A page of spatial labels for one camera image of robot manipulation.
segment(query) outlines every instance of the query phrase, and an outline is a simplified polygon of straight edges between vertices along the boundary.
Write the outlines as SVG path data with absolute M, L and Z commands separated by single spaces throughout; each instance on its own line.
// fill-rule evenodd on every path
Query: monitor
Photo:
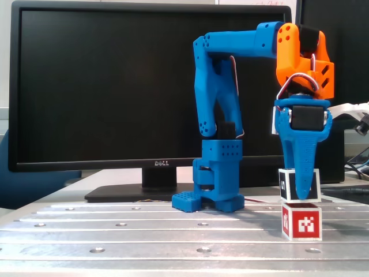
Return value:
M 14 2 L 9 168 L 142 167 L 154 189 L 172 186 L 176 167 L 201 156 L 192 42 L 268 21 L 291 22 L 290 8 Z M 276 61 L 236 61 L 243 164 L 281 166 Z

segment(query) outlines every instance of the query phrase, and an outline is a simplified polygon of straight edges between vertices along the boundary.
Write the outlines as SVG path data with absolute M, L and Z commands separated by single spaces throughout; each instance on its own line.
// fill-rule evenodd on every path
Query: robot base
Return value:
M 202 202 L 208 200 L 194 192 L 182 192 L 173 195 L 172 206 L 183 212 L 195 212 L 201 210 Z M 214 201 L 215 208 L 221 212 L 234 212 L 244 208 L 244 196 L 237 194 L 228 200 Z

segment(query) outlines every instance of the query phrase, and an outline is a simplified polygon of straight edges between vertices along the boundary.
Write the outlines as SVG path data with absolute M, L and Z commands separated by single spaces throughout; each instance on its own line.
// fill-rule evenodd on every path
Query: screw hole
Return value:
M 308 253 L 314 253 L 314 254 L 322 253 L 322 251 L 320 251 L 317 248 L 308 248 L 308 249 L 305 249 L 305 251 L 308 252 Z
M 105 252 L 105 249 L 101 248 L 101 247 L 96 247 L 94 249 L 91 249 L 90 252 L 91 253 L 103 253 L 103 252 Z
M 202 247 L 202 248 L 198 248 L 196 251 L 197 252 L 200 252 L 200 253 L 209 253 L 212 250 L 210 248 L 208 248 L 208 247 Z

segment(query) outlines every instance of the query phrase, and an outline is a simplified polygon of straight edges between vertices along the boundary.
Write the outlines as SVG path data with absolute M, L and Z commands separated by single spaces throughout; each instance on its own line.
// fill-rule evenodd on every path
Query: wall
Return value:
M 10 11 L 12 8 L 13 1 L 14 0 L 0 0 L 0 107 L 9 106 Z M 78 0 L 78 1 L 214 4 L 214 0 L 131 0 L 131 1 Z

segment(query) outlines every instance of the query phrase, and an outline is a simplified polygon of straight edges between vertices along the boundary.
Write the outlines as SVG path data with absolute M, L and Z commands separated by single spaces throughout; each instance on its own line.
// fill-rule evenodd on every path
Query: monitor screen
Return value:
M 17 98 L 10 98 L 17 102 L 17 121 L 10 123 L 10 139 L 14 128 L 21 167 L 10 168 L 135 167 L 135 160 L 191 165 L 201 156 L 202 139 L 192 42 L 207 32 L 255 30 L 286 19 L 283 12 L 244 9 L 20 11 Z M 243 154 L 281 155 L 279 138 L 270 134 L 280 87 L 276 61 L 236 62 Z

